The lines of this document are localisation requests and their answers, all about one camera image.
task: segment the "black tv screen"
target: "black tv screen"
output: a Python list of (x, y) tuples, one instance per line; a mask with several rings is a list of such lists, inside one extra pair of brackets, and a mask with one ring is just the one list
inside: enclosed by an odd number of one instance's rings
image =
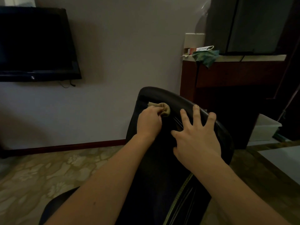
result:
[(65, 9), (0, 7), (0, 81), (81, 79)]

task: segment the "cloth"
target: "cloth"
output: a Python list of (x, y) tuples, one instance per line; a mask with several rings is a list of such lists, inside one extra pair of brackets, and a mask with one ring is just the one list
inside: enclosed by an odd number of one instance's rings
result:
[(206, 67), (210, 67), (217, 57), (219, 57), (219, 50), (204, 50), (204, 51), (195, 51), (192, 54), (192, 57), (195, 61), (203, 63)]
[(170, 109), (169, 105), (164, 102), (161, 102), (161, 103), (149, 102), (148, 107), (150, 107), (150, 106), (163, 107), (163, 111), (160, 114), (161, 117), (168, 117), (170, 115), (171, 109)]

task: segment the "plastic bin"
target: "plastic bin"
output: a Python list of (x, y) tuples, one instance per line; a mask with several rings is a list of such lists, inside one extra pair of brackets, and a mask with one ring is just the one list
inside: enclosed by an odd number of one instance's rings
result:
[(282, 124), (278, 121), (259, 114), (249, 141), (271, 140), (278, 127), (281, 126)]

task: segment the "black chair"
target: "black chair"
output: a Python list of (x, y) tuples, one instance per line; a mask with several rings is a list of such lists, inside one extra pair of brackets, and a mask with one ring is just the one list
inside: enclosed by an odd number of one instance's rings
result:
[[(193, 122), (194, 104), (167, 90), (142, 88), (128, 127), (127, 142), (137, 133), (138, 116), (147, 108), (148, 102), (167, 103), (171, 114), (163, 118), (161, 132), (144, 155), (116, 224), (199, 225), (211, 196), (174, 156), (176, 141), (170, 134), (171, 130), (183, 129), (180, 109), (185, 109)], [(202, 123), (205, 124), (208, 113), (203, 109), (200, 109), (200, 113)], [(221, 145), (222, 159), (229, 164), (234, 152), (231, 136), (218, 121), (215, 133)], [(39, 224), (44, 224), (76, 189), (51, 200)]]

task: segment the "baseboard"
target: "baseboard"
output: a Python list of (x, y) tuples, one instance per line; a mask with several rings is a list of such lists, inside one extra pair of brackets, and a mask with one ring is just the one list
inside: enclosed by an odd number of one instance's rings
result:
[(23, 156), (23, 155), (32, 155), (39, 153), (55, 152), (55, 151), (70, 151), (86, 148), (101, 148), (101, 147), (111, 147), (125, 145), (126, 140), (108, 140), (108, 141), (99, 141), (83, 144), (73, 144), (73, 145), (59, 145), (59, 146), (50, 146), (50, 147), (36, 147), (36, 148), (25, 148), (25, 149), (14, 149), (14, 150), (4, 150), (0, 147), (0, 158), (7, 158), (12, 156)]

